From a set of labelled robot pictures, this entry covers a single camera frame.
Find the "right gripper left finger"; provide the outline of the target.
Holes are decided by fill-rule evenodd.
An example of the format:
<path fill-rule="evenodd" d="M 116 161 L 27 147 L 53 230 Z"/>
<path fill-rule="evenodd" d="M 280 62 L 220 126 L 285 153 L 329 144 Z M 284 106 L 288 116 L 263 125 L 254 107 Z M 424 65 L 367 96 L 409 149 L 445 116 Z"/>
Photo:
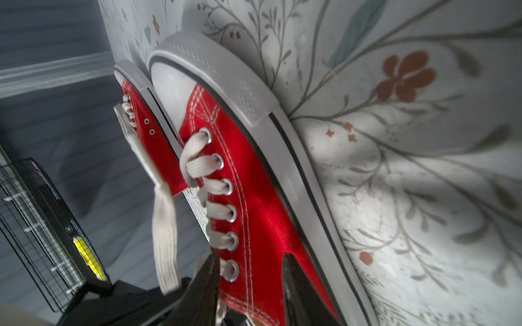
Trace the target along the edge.
<path fill-rule="evenodd" d="M 212 253 L 162 325 L 216 325 L 220 259 Z"/>

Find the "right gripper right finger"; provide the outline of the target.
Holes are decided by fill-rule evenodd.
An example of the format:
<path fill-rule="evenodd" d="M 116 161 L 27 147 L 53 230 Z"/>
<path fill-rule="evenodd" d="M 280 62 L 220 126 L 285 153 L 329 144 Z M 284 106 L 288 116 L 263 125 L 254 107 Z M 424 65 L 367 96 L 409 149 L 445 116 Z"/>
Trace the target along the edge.
<path fill-rule="evenodd" d="M 295 256 L 284 255 L 281 277 L 286 325 L 341 325 L 324 304 Z"/>

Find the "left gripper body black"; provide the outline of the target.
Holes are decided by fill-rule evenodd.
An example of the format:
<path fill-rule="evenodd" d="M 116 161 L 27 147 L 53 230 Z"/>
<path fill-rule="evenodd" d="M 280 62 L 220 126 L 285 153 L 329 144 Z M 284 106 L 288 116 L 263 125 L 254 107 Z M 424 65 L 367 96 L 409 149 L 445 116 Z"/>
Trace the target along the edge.
<path fill-rule="evenodd" d="M 156 287 L 140 289 L 123 281 L 116 282 L 108 296 L 92 285 L 84 285 L 70 301 L 58 325 L 160 325 L 178 305 L 191 278 L 182 278 L 182 286 L 170 294 Z"/>

